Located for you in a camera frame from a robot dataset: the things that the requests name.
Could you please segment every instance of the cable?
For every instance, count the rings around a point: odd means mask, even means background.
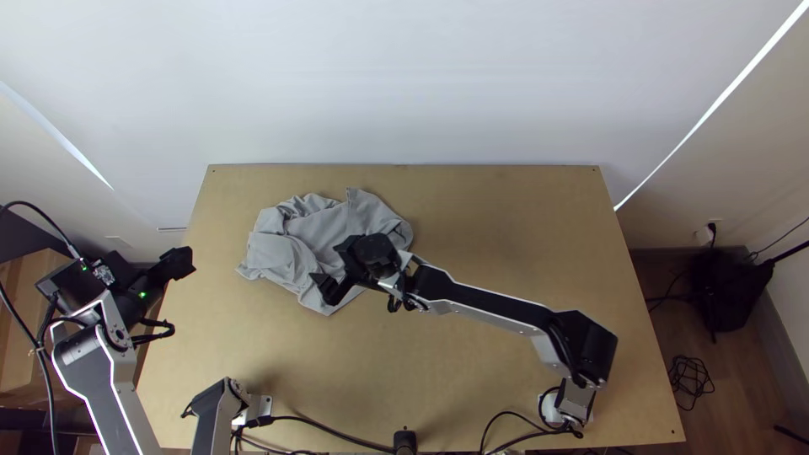
[[[545,390],[545,392],[542,394],[542,396],[539,397],[539,403],[537,404],[537,411],[539,412],[539,419],[542,421],[542,423],[545,424],[545,426],[547,426],[548,428],[553,429],[553,430],[559,430],[565,423],[563,422],[563,423],[561,423],[561,424],[559,424],[557,426],[551,425],[550,422],[548,422],[545,419],[545,415],[542,414],[542,403],[545,401],[545,397],[550,395],[552,392],[556,392],[559,389],[560,389],[560,387],[556,386],[556,387],[549,388],[548,390]]]
[[[683,355],[673,357],[672,366],[668,369],[668,376],[673,392],[683,392],[694,397],[689,407],[682,406],[677,402],[677,406],[684,411],[692,410],[697,403],[697,399],[702,395],[716,391],[705,363],[697,357]]]
[[[563,435],[565,433],[571,433],[573,436],[575,436],[577,438],[580,438],[580,439],[583,437],[580,431],[574,430],[572,428],[570,422],[566,422],[562,426],[562,428],[560,428],[559,430],[541,431],[541,432],[538,432],[538,433],[528,433],[525,436],[520,436],[518,438],[510,440],[509,442],[505,442],[505,443],[501,444],[500,446],[498,446],[494,450],[491,450],[491,451],[487,452],[485,455],[491,455],[492,453],[498,453],[500,451],[506,450],[507,448],[513,446],[514,444],[517,444],[518,442],[526,441],[527,439],[534,439],[535,437],[540,437],[540,436]]]
[[[35,211],[37,213],[37,215],[39,215],[40,217],[42,217],[42,219],[44,219],[46,222],[48,222],[48,224],[50,224],[51,227],[59,234],[59,237],[62,239],[62,242],[64,242],[65,245],[67,246],[67,251],[70,252],[70,254],[73,256],[73,258],[74,259],[81,259],[82,258],[82,255],[79,253],[78,249],[76,248],[76,245],[73,244],[73,242],[71,242],[69,238],[67,238],[67,235],[65,235],[64,231],[62,231],[62,229],[59,228],[59,225],[57,225],[56,222],[51,220],[51,218],[48,217],[38,206],[35,206],[34,204],[31,204],[30,202],[26,202],[26,201],[11,201],[11,202],[9,202],[5,206],[0,207],[0,218],[2,218],[3,213],[5,213],[6,211],[10,211],[11,207],[13,207],[13,206],[26,206],[29,209]]]
[[[367,447],[367,448],[373,449],[373,450],[375,450],[377,452],[395,453],[395,450],[392,447],[383,446],[383,445],[377,444],[375,442],[364,441],[364,440],[362,440],[362,439],[360,439],[358,437],[346,435],[345,433],[337,431],[337,430],[335,430],[333,428],[329,428],[328,426],[325,426],[322,423],[317,422],[315,420],[307,419],[305,417],[297,417],[295,415],[279,415],[277,417],[273,417],[271,415],[265,415],[265,416],[257,417],[256,419],[253,419],[253,420],[247,422],[247,424],[245,426],[248,427],[248,428],[255,428],[257,426],[267,426],[267,425],[270,425],[270,424],[272,424],[272,423],[274,423],[274,422],[276,422],[278,420],[294,420],[296,422],[305,423],[306,425],[313,426],[313,427],[317,428],[318,430],[325,431],[326,433],[329,433],[331,436],[338,437],[338,438],[342,439],[343,441],[348,441],[348,442],[350,442],[352,444],[357,444],[357,446]]]
[[[241,436],[240,434],[239,435],[235,434],[235,432],[232,434],[232,436],[237,441],[245,442],[249,446],[253,446],[253,447],[255,447],[255,448],[259,449],[259,450],[263,450],[263,451],[269,452],[269,453],[276,453],[278,455],[317,455],[316,452],[312,452],[312,451],[309,451],[309,450],[293,450],[293,451],[288,452],[288,451],[284,451],[284,450],[274,449],[272,447],[262,446],[258,442],[251,441],[250,439],[248,439],[248,438],[246,438],[244,436]]]
[[[655,309],[657,307],[661,306],[666,300],[674,299],[674,297],[670,297],[670,294],[672,293],[672,289],[674,288],[674,285],[677,283],[677,281],[679,281],[680,278],[685,276],[686,272],[688,272],[688,269],[683,270],[680,273],[678,273],[676,276],[674,276],[674,279],[672,280],[671,284],[668,285],[668,289],[666,289],[666,293],[663,294],[663,297],[653,297],[653,298],[647,298],[646,299],[647,302],[657,302],[657,304],[655,304],[654,306],[649,308],[649,313],[655,311]]]
[[[794,232],[794,231],[795,231],[797,228],[799,228],[799,227],[803,226],[804,224],[806,224],[806,222],[809,222],[809,217],[806,217],[806,218],[804,218],[804,219],[803,219],[803,221],[802,221],[802,222],[797,223],[795,226],[793,226],[793,227],[792,227],[792,229],[790,229],[790,230],[789,230],[789,231],[787,231],[787,232],[786,232],[784,235],[782,235],[782,236],[778,237],[778,238],[777,238],[775,241],[773,241],[773,243],[771,243],[771,244],[769,244],[769,245],[765,246],[765,247],[764,247],[764,248],[762,248],[762,249],[758,249],[758,250],[753,251],[752,253],[748,254],[748,255],[747,255],[747,257],[746,257],[745,259],[746,259],[746,260],[749,260],[749,261],[754,261],[754,260],[758,259],[758,255],[759,255],[759,254],[762,254],[764,251],[767,251],[767,250],[768,250],[770,247],[772,247],[772,246],[773,246],[773,245],[775,245],[776,243],[778,243],[778,242],[780,242],[781,240],[783,240],[784,238],[786,238],[786,236],[788,236],[788,235],[790,235],[791,233],[793,233],[793,232]]]
[[[573,358],[573,353],[571,352],[571,347],[567,343],[567,339],[565,336],[559,331],[559,327],[556,326],[554,321],[551,321],[548,324],[548,329],[546,332],[551,335],[554,339],[556,339],[556,344],[559,345],[560,350],[562,351],[562,356],[564,359],[562,361],[567,365],[568,369],[571,371],[571,381],[579,387],[586,387],[586,383],[584,379],[581,378],[579,375],[579,371],[576,368],[578,365],[578,361]]]
[[[76,319],[76,318],[70,318],[70,317],[68,317],[68,316],[60,316],[60,317],[58,317],[58,318],[51,318],[51,320],[49,320],[47,323],[42,324],[42,327],[43,327],[43,328],[42,328],[42,329],[40,329],[40,334],[38,335],[38,338],[37,338],[37,342],[38,342],[38,343],[39,343],[39,345],[42,347],[42,351],[43,351],[43,352],[46,352],[46,351],[45,351],[45,335],[47,334],[48,329],[49,329],[49,328],[50,328],[50,327],[51,327],[53,324],[56,324],[56,323],[59,323],[59,322],[69,322],[69,323],[74,323],[74,324],[76,324],[76,325],[78,325],[78,326],[80,326],[80,327],[82,327],[82,328],[87,327],[87,324],[86,324],[86,323],[84,323],[84,321],[79,320],[79,319]]]
[[[530,426],[534,427],[538,431],[534,432],[534,433],[529,433],[529,434],[527,434],[525,436],[520,436],[517,439],[513,439],[513,440],[511,440],[509,442],[506,442],[506,443],[500,445],[495,450],[492,450],[492,451],[488,452],[488,454],[499,452],[501,450],[504,450],[504,449],[514,445],[514,444],[517,444],[518,442],[525,441],[526,439],[532,439],[534,437],[540,437],[540,436],[545,436],[545,435],[560,435],[560,434],[564,434],[564,433],[571,433],[576,438],[582,439],[584,437],[584,435],[582,435],[581,431],[578,431],[575,428],[573,428],[573,426],[571,425],[570,422],[566,421],[566,422],[562,423],[560,426],[552,426],[550,423],[548,423],[548,421],[545,419],[545,416],[542,414],[542,403],[545,401],[545,397],[548,396],[549,394],[551,394],[552,392],[556,391],[556,390],[559,390],[559,387],[552,387],[552,388],[549,388],[548,390],[545,390],[545,392],[540,397],[539,403],[538,403],[539,418],[542,420],[542,422],[546,426],[551,428],[551,430],[544,429],[542,426],[532,422],[528,417],[526,417],[526,416],[524,416],[522,414],[519,414],[517,412],[501,411],[501,412],[498,412],[497,414],[495,414],[494,417],[489,419],[489,423],[486,424],[486,428],[483,430],[483,435],[481,435],[481,437],[480,437],[480,449],[478,451],[478,454],[479,455],[484,455],[483,447],[484,447],[485,442],[486,442],[486,435],[488,434],[489,429],[491,428],[492,424],[495,423],[495,420],[499,419],[503,415],[512,415],[514,417],[517,417],[517,418],[521,419],[522,421],[528,423]]]
[[[19,327],[23,330],[23,332],[25,332],[25,336],[28,337],[28,341],[30,341],[31,345],[34,347],[34,350],[36,352],[36,359],[40,363],[40,368],[42,369],[42,376],[45,378],[45,386],[46,391],[48,393],[48,414],[49,417],[51,418],[51,445],[53,446],[53,455],[59,455],[59,444],[56,441],[56,413],[55,413],[56,404],[54,403],[53,399],[53,385],[51,384],[51,374],[48,372],[48,366],[45,362],[45,353],[42,352],[41,346],[38,344],[36,338],[34,338],[34,335],[31,334],[31,331],[28,329],[28,326],[25,325],[23,319],[19,317],[19,313],[17,313],[17,310],[14,309],[14,305],[12,305],[11,299],[8,298],[8,294],[6,294],[6,290],[5,288],[3,288],[2,283],[0,283],[0,299],[3,300],[3,305],[5,305],[8,312],[11,313],[14,320],[17,322],[17,325],[19,325]]]
[[[528,423],[530,426],[536,428],[539,431],[547,431],[543,427],[533,423],[528,417],[526,417],[526,416],[524,416],[522,414],[518,414],[518,413],[513,412],[513,411],[501,411],[501,412],[498,412],[497,414],[495,414],[494,417],[489,419],[489,423],[486,424],[486,428],[483,430],[483,435],[480,437],[480,450],[478,451],[478,453],[483,453],[483,446],[484,446],[484,444],[486,442],[486,434],[489,432],[489,428],[491,428],[491,424],[495,423],[495,420],[499,419],[503,415],[513,415],[513,416],[515,416],[515,417],[517,417],[519,419],[522,419],[522,421]]]

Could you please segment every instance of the robotic arm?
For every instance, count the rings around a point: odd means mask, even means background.
[[[460,313],[527,336],[542,363],[563,381],[555,408],[562,418],[584,426],[597,389],[607,383],[618,338],[579,311],[554,312],[535,302],[456,282],[445,270],[407,251],[387,235],[350,236],[335,246],[346,277],[310,274],[324,300],[337,305],[353,286],[389,294],[388,310]],[[410,274],[410,264],[415,270]]]
[[[345,262],[346,277],[338,282],[312,274],[328,304],[337,305],[353,286],[364,286],[388,293],[392,313],[403,306],[438,315],[460,313],[527,336],[541,361],[563,377],[551,410],[576,426],[587,423],[618,343],[604,327],[578,311],[557,313],[535,302],[458,283],[415,254],[396,250],[384,234],[351,236],[335,251]],[[66,315],[51,326],[53,365],[66,389],[86,403],[107,453],[162,453],[133,383],[136,348],[173,334],[172,324],[145,316],[163,298],[169,281],[194,270],[191,249],[184,247],[170,250],[146,272],[113,253],[89,265],[74,260],[37,283]],[[70,333],[66,322],[82,328]],[[130,335],[139,323],[166,330]],[[229,377],[217,381],[196,395],[182,414],[198,419],[191,454],[229,452],[232,426],[266,419],[271,406],[270,396],[247,393]],[[397,453],[415,453],[415,433],[396,432],[394,447]]]

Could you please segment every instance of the wooden table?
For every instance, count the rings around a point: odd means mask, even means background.
[[[382,197],[412,224],[412,250],[455,279],[579,309],[618,336],[584,439],[547,436],[518,448],[684,440],[598,168],[216,165],[185,237],[198,271],[170,285],[160,312],[177,334],[150,347],[138,386],[161,446],[190,446],[196,419],[179,414],[224,376],[271,394],[275,415],[299,413],[383,444],[408,426],[424,451],[477,451],[500,410],[537,419],[537,395],[559,378],[520,335],[454,315],[390,314],[376,292],[327,318],[280,286],[233,270],[259,210],[310,192],[343,201],[346,186]],[[498,420],[487,448],[528,430]],[[285,449],[362,450],[290,421],[245,435]]]

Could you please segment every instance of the wooden floor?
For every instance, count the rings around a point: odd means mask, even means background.
[[[661,296],[685,264],[684,260],[669,255],[635,254],[633,261],[646,297]],[[678,289],[687,291],[684,286],[679,286],[675,293]],[[634,455],[809,453],[809,447],[772,429],[774,424],[790,427],[790,420],[752,321],[736,332],[720,334],[714,345],[701,319],[687,303],[666,302],[651,313],[651,320],[667,366],[678,354],[701,358],[716,391],[700,398],[694,410],[680,411],[687,438],[685,443],[625,449]],[[189,451],[166,453],[183,455]],[[563,453],[582,454],[584,451]],[[596,448],[596,453],[604,453],[604,448]],[[619,452],[608,449],[606,453]]]

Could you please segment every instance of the gray cloth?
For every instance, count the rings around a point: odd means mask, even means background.
[[[248,280],[266,278],[297,294],[306,308],[326,316],[343,308],[364,288],[354,286],[336,307],[326,305],[309,273],[343,279],[343,261],[333,250],[350,235],[385,233],[397,249],[407,249],[413,229],[375,195],[346,189],[346,202],[308,194],[259,213],[247,242],[247,257],[236,271]]]

